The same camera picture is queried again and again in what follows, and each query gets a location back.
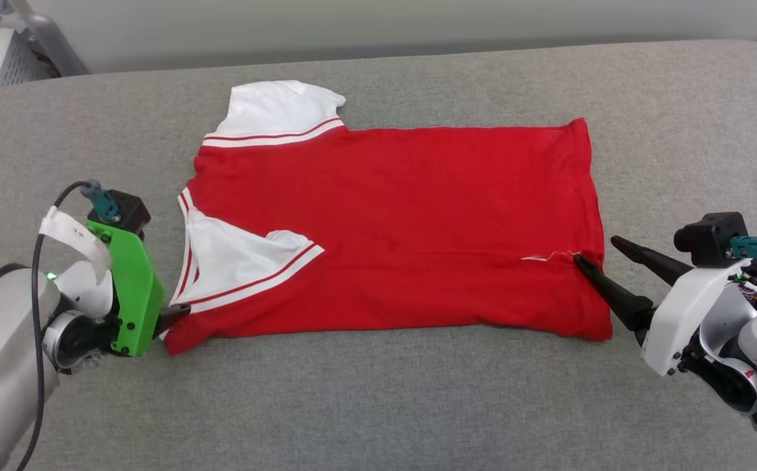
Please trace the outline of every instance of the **green plastic part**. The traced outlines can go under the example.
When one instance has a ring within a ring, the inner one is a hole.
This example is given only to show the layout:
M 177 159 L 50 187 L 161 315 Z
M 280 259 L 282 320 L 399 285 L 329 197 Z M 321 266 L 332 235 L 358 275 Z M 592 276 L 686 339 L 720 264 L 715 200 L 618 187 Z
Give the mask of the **green plastic part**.
M 119 302 L 119 337 L 111 349 L 137 356 L 149 348 L 163 305 L 163 284 L 151 268 L 139 236 L 89 220 L 88 229 L 108 245 L 111 274 Z

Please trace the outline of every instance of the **garment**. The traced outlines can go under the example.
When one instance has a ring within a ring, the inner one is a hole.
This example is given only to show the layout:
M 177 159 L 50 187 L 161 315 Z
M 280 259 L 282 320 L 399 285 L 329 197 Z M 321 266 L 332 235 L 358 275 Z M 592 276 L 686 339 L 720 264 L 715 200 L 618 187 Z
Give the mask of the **garment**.
M 572 261 L 603 229 L 584 119 L 560 128 L 349 130 L 343 96 L 232 89 L 179 201 L 172 355 L 211 336 L 497 324 L 605 340 Z

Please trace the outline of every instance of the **gray fabric surface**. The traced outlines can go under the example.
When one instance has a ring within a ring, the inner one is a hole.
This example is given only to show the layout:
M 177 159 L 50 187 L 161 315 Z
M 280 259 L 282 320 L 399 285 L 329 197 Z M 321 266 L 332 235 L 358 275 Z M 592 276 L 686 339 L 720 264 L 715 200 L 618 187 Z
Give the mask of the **gray fabric surface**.
M 231 86 L 281 78 L 345 95 L 351 128 L 585 116 L 608 236 L 675 254 L 675 229 L 707 211 L 742 211 L 757 233 L 757 44 L 615 44 L 2 89 L 0 265 L 29 262 L 60 188 L 94 177 L 145 200 L 146 245 L 173 286 L 175 196 L 202 136 Z M 43 266 L 73 258 L 49 243 Z M 606 269 L 635 292 L 666 293 L 615 251 Z M 606 343 L 476 326 L 210 340 L 177 358 L 154 345 L 63 378 L 30 468 L 757 469 L 749 423 L 697 379 L 654 375 L 615 328 Z

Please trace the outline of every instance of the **black cable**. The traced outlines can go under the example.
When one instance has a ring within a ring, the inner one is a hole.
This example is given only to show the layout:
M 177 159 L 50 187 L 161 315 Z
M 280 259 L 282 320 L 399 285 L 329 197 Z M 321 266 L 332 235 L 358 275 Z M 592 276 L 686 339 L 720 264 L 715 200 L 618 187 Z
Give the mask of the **black cable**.
M 82 186 L 90 186 L 88 182 L 75 182 L 67 188 L 64 188 L 53 206 L 60 206 L 68 194 L 73 190 Z M 35 445 L 38 442 L 38 435 L 41 434 L 41 421 L 44 420 L 44 352 L 41 349 L 41 343 L 43 342 L 43 332 L 41 332 L 41 308 L 38 307 L 38 265 L 41 260 L 41 245 L 44 243 L 44 235 L 38 234 L 38 238 L 35 239 L 35 249 L 32 251 L 32 267 L 30 273 L 30 295 L 32 297 L 32 333 L 35 335 L 35 367 L 38 373 L 38 402 L 35 406 L 35 426 L 32 427 L 32 437 L 29 439 L 29 446 L 26 447 L 26 453 L 23 455 L 23 459 L 20 460 L 20 464 L 17 466 L 17 471 L 23 471 L 32 457 L 32 452 L 35 450 Z

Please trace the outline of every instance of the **white tape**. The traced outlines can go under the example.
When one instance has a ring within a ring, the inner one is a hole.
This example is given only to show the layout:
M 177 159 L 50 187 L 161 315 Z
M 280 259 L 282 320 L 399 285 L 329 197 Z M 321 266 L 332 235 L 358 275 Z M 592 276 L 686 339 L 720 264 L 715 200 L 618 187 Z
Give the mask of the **white tape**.
M 41 221 L 41 229 L 38 233 L 62 244 L 70 245 L 83 256 L 88 257 L 90 264 L 94 266 L 96 284 L 102 283 L 105 272 L 111 268 L 111 254 L 108 252 L 108 247 L 102 244 L 96 235 L 89 232 L 87 227 L 52 206 Z

